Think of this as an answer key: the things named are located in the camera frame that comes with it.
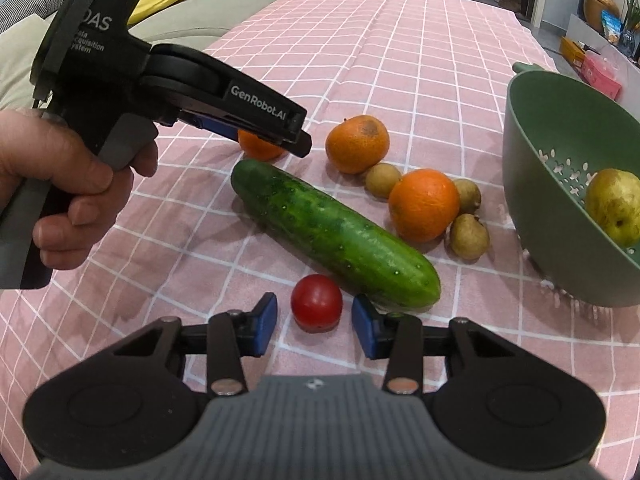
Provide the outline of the left hand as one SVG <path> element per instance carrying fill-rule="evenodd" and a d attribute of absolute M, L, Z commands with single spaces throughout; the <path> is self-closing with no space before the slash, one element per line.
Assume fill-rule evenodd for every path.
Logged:
<path fill-rule="evenodd" d="M 1 205 L 10 202 L 27 178 L 49 181 L 73 195 L 68 211 L 38 220 L 32 230 L 42 263 L 72 270 L 114 226 L 129 200 L 134 175 L 154 176 L 157 157 L 157 145 L 151 142 L 128 167 L 115 172 L 62 122 L 34 110 L 2 110 Z"/>

